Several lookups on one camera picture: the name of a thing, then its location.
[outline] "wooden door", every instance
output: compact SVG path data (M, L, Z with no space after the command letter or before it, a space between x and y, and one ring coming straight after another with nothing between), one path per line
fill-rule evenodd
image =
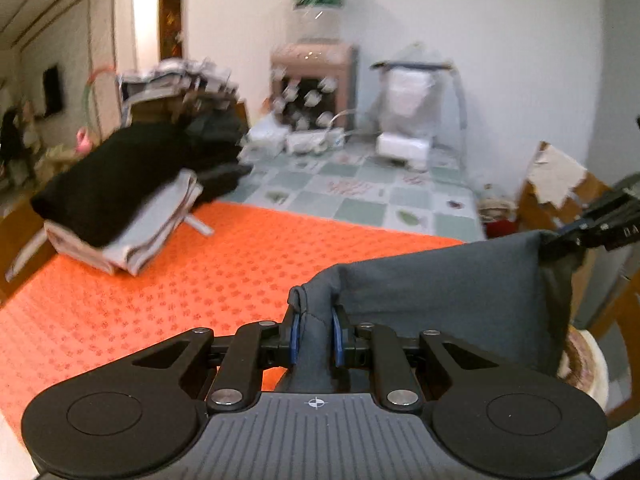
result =
M159 0L160 60L182 57L182 0Z

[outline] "bed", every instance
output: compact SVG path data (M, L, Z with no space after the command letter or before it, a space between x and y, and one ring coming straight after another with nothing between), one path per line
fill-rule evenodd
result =
M195 326L228 335L280 320L289 289L333 264L460 243L233 203L196 216L215 235L180 226L137 278L56 256L0 310L0 477L33 477L20 419L48 386ZM281 374L265 374L264 389Z

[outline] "white folded fabric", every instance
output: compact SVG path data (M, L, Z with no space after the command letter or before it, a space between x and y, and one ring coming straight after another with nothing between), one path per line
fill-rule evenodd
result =
M84 243L55 222L46 221L44 229L57 252L109 274L123 269L137 276L188 215L200 193L202 186L196 174L181 170L173 182L159 189L140 207L129 227L116 240L101 249Z
M538 153L527 178L535 187L538 202L561 209L573 189L587 177L587 170L553 146Z

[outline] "folded clothes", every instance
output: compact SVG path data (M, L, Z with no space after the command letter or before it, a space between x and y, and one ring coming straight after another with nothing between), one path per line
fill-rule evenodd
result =
M251 173L252 166L243 164L220 164L212 170L198 173L198 182L204 190L195 205L213 202L220 196L231 193L240 179Z
M126 102L140 92L174 88L201 88L209 92L236 92L238 86L229 81L231 72L209 60L166 59L146 72L127 72L118 76L122 100Z
M36 213L92 247L105 247L140 205L188 168L186 136L172 124L134 124L109 139L31 199Z
M182 170L139 209L118 238L101 249L91 247L55 222L46 221L45 231L59 253L109 274L123 269L137 276L185 219L201 192L202 186L193 171Z
M232 142L236 144L246 133L245 127L233 107L225 110L209 110L199 115L185 129L194 141L203 144L211 142Z

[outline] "green floor tile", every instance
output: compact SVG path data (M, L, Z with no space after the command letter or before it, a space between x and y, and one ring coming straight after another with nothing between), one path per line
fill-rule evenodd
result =
M472 192L463 186L456 186L455 184L445 184L443 182L435 182L433 184L433 190L436 193L441 193L443 195L448 195L451 197L471 197Z
M269 181L269 186L280 186L286 189L299 190L305 187L313 175L296 171L281 171Z
M221 197L220 200L222 200L222 202L236 202L241 204L254 194L259 187L257 184L240 184L240 186L231 193L227 193Z
M358 180L365 180L366 182L373 182L376 184L392 184L396 181L397 173L398 170L393 168L367 166L366 168L360 168L356 174L356 178Z
M289 211L306 215L333 218L340 207L343 198L310 191L301 191L289 205Z
M352 166L351 164L336 164L335 162L328 162L322 167L319 174L352 177L358 173L359 168L359 166Z
M453 238L462 242L475 242L483 239L476 220L463 216L436 214L435 231L436 236Z
M368 156L362 165L364 168L387 168L390 170L400 170L404 168L404 162L378 155Z
M431 209L431 193L421 189L409 187L395 187L391 190L389 203L407 207L417 207L420 209Z
M448 184L462 184L462 174L460 170L452 168L431 168L429 174L433 180L446 182Z
M278 155L276 157L261 158L255 163L256 166L267 168L284 168L291 163L291 157L289 155Z
M338 212L334 215L336 220L352 222L354 224L371 225L380 227L385 220L386 204L365 202L345 198Z

